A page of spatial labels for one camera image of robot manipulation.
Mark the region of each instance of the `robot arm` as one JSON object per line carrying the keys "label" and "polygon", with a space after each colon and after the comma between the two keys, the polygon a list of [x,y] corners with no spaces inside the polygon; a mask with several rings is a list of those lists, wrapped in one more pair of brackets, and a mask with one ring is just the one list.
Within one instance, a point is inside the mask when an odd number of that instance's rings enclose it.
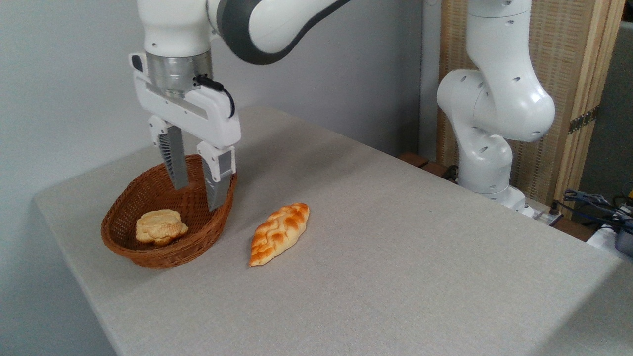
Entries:
{"label": "robot arm", "polygon": [[182,129],[200,138],[209,209],[223,204],[235,173],[239,118],[213,80],[210,39],[220,34],[244,61],[285,57],[322,18],[349,0],[138,0],[145,53],[131,54],[134,83],[175,189],[188,185]]}
{"label": "robot arm", "polygon": [[437,103],[453,126],[459,184],[531,215],[510,187],[512,150],[504,140],[532,142],[551,127],[554,101],[536,78],[528,50],[531,0],[470,0],[467,51],[479,70],[454,70]]}

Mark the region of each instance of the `bread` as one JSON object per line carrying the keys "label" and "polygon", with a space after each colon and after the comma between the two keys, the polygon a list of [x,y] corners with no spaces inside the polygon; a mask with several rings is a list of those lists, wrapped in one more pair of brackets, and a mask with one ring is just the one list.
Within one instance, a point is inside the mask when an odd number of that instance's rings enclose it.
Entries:
{"label": "bread", "polygon": [[155,210],[143,214],[136,222],[136,239],[142,243],[165,246],[188,230],[178,212],[169,209]]}
{"label": "bread", "polygon": [[282,207],[255,230],[250,267],[266,264],[292,247],[306,230],[310,208],[304,203]]}

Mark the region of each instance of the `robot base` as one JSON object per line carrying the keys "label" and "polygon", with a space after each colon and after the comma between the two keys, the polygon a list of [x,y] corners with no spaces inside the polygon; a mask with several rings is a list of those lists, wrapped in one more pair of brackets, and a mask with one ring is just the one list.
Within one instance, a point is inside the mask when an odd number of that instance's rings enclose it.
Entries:
{"label": "robot base", "polygon": [[525,195],[520,190],[512,186],[508,186],[506,189],[498,193],[481,195],[516,212],[520,212],[527,217],[534,216],[534,209],[525,202]]}

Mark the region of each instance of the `brown wicker basket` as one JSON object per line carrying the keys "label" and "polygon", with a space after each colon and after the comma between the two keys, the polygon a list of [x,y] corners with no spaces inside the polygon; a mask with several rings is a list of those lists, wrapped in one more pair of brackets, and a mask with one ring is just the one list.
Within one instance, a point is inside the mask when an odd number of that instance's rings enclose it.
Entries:
{"label": "brown wicker basket", "polygon": [[[134,179],[116,199],[101,223],[103,243],[114,253],[135,264],[163,269],[185,264],[202,255],[218,239],[233,205],[237,176],[231,177],[227,199],[209,212],[204,187],[202,158],[187,156],[189,185],[174,190],[164,164],[157,165]],[[136,240],[136,222],[146,212],[172,209],[189,226],[185,236],[167,246]]]}

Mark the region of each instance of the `gray tablecloth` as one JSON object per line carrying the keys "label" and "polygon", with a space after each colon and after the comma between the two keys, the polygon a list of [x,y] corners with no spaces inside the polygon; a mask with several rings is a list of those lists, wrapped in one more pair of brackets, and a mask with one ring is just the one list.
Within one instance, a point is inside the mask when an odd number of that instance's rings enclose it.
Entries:
{"label": "gray tablecloth", "polygon": [[[120,355],[633,355],[630,264],[298,118],[240,114],[234,207],[188,264],[101,242],[154,148],[36,197]],[[306,232],[248,268],[255,227],[297,201]]]}

